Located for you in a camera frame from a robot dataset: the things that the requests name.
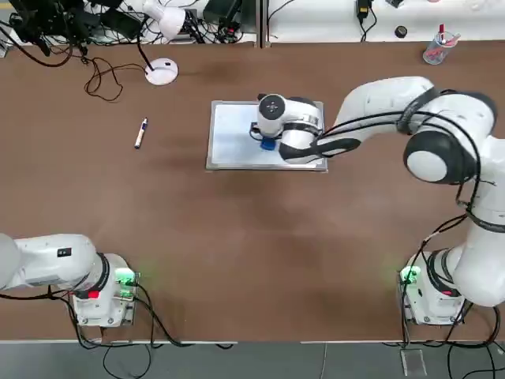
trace pen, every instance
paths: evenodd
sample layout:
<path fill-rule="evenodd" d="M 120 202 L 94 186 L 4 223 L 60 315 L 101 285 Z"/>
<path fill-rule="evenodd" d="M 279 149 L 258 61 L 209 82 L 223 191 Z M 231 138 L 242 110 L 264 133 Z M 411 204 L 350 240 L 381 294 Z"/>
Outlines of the pen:
<path fill-rule="evenodd" d="M 135 148 L 140 148 L 140 144 L 142 143 L 142 137 L 144 137 L 144 133 L 145 133 L 145 130 L 147 127 L 148 127 L 148 118 L 146 117 L 143 120 L 142 125 L 140 125 L 140 130 L 137 135 L 137 140 L 135 141 Z"/>
<path fill-rule="evenodd" d="M 444 33 L 445 33 L 445 25 L 444 24 L 440 24 L 440 26 L 439 26 L 439 37 L 440 37 L 440 43 L 442 43 L 443 45 L 445 45 L 446 42 L 447 42 L 445 40 L 445 38 L 444 38 L 445 37 Z"/>

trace white board with silver frame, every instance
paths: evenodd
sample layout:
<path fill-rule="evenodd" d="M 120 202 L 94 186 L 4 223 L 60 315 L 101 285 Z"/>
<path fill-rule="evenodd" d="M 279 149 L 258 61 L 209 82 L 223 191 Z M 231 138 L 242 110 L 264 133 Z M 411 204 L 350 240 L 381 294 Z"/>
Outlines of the white board with silver frame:
<path fill-rule="evenodd" d="M 318 125 L 324 130 L 324 105 L 315 102 L 321 110 Z M 208 170 L 309 170 L 327 171 L 327 159 L 316 159 L 307 164 L 290 164 L 275 150 L 264 150 L 249 131 L 257 122 L 257 101 L 215 100 L 211 105 L 211 127 L 208 138 Z"/>

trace robotic arm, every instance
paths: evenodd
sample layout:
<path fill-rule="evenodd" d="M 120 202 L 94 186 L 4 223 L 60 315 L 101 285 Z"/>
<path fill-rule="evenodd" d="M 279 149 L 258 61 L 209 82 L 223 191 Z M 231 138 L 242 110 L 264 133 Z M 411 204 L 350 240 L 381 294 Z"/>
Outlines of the robotic arm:
<path fill-rule="evenodd" d="M 55 285 L 73 297 L 80 325 L 114 327 L 132 313 L 135 274 L 115 254 L 97 253 L 83 235 L 11 239 L 0 234 L 0 290 Z"/>
<path fill-rule="evenodd" d="M 306 104 L 270 95 L 258 112 L 260 134 L 280 137 L 279 154 L 290 163 L 349 152 L 375 134 L 402 133 L 411 136 L 403 163 L 414 177 L 458 184 L 480 174 L 466 241 L 425 252 L 427 261 L 412 257 L 402 270 L 413 273 L 406 314 L 418 324 L 451 325 L 465 298 L 481 306 L 505 301 L 505 143 L 490 136 L 496 107 L 487 96 L 439 92 L 423 77 L 376 81 L 354 89 L 335 126 L 319 134 L 307 120 L 320 114 Z"/>

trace blue object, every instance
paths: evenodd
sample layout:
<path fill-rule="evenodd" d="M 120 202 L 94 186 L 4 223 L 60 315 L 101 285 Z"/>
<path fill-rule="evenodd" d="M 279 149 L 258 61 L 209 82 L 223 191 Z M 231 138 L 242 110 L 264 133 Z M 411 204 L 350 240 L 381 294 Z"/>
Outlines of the blue object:
<path fill-rule="evenodd" d="M 263 150 L 275 150 L 275 139 L 263 137 L 260 147 Z"/>

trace white marker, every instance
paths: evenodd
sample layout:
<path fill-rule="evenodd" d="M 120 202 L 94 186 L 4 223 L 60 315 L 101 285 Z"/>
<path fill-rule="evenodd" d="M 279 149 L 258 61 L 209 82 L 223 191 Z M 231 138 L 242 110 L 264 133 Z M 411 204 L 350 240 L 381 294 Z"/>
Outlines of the white marker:
<path fill-rule="evenodd" d="M 140 144 L 142 143 L 142 138 L 144 137 L 144 133 L 146 128 L 148 127 L 148 119 L 145 118 L 140 126 L 139 133 L 137 135 L 137 140 L 135 141 L 135 148 L 140 148 Z"/>

